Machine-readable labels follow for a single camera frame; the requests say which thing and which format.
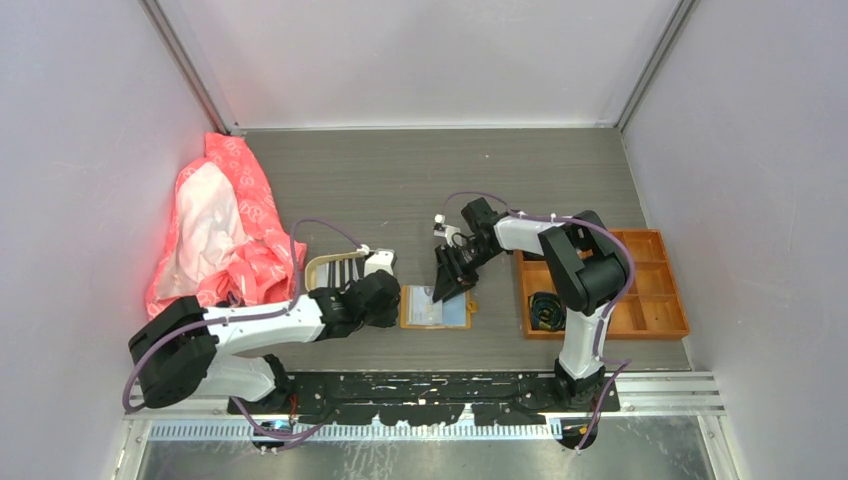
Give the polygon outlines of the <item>white patterned card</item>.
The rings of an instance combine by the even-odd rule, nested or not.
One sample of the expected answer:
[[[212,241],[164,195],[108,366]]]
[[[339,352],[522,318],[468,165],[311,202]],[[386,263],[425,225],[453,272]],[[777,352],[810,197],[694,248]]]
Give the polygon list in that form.
[[[433,302],[431,286],[409,285],[405,289],[405,327],[433,327],[442,321],[442,304]]]

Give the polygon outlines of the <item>orange leather card holder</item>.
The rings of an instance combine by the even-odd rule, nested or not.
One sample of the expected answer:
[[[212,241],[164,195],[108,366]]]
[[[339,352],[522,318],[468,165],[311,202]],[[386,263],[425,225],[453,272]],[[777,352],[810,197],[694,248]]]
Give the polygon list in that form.
[[[450,300],[434,302],[433,288],[405,285],[401,289],[399,326],[418,330],[467,330],[478,305],[469,292]]]

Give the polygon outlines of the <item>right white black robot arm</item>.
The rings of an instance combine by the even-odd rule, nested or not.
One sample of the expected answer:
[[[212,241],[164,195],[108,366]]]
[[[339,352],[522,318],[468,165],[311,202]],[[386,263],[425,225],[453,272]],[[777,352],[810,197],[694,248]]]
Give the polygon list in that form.
[[[582,409],[602,386],[607,320],[635,280],[635,262],[624,244],[592,210],[573,216],[495,211],[479,197],[461,211],[463,234],[434,217],[433,233],[444,242],[435,250],[435,302],[470,290],[478,270],[505,252],[529,253],[546,263],[565,316],[562,349],[554,362],[555,396],[567,410]]]

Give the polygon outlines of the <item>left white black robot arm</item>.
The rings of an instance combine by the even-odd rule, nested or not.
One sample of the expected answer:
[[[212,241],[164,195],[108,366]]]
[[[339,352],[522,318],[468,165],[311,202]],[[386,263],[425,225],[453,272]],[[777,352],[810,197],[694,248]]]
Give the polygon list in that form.
[[[384,270],[344,289],[322,287],[265,305],[204,307],[195,296],[180,297],[129,340],[134,367],[124,408],[161,409],[193,395],[211,395],[280,412],[292,397],[281,362],[248,358],[246,352],[342,339],[363,326],[391,327],[400,297],[400,284]]]

